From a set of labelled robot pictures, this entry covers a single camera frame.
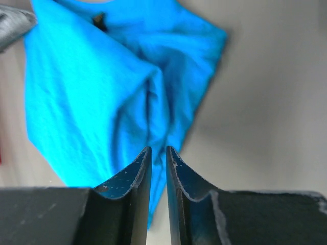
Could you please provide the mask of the blue t shirt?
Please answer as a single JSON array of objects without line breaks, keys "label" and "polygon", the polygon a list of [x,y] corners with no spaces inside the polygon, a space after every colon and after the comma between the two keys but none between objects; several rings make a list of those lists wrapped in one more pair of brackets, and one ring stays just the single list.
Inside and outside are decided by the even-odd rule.
[{"label": "blue t shirt", "polygon": [[148,219],[227,33],[177,1],[32,1],[28,138],[67,186],[95,187],[152,148]]}]

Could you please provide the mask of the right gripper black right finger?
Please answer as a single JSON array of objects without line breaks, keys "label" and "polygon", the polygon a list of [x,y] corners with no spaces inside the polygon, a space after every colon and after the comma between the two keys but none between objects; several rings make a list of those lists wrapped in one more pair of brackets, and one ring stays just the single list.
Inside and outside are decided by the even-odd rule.
[{"label": "right gripper black right finger", "polygon": [[226,217],[219,207],[222,190],[166,148],[166,177],[172,244],[229,244]]}]

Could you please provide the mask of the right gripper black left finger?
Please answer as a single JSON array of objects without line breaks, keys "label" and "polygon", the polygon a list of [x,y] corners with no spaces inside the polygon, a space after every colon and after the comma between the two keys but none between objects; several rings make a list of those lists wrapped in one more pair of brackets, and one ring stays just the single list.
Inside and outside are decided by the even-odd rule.
[{"label": "right gripper black left finger", "polygon": [[74,244],[146,244],[152,149],[95,187],[87,200]]}]

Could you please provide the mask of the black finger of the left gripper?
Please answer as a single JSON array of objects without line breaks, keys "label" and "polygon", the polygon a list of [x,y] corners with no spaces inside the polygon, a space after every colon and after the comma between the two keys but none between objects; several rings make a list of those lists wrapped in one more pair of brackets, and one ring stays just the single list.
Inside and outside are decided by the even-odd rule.
[{"label": "black finger of the left gripper", "polygon": [[34,13],[12,6],[1,6],[1,53],[36,24]]}]

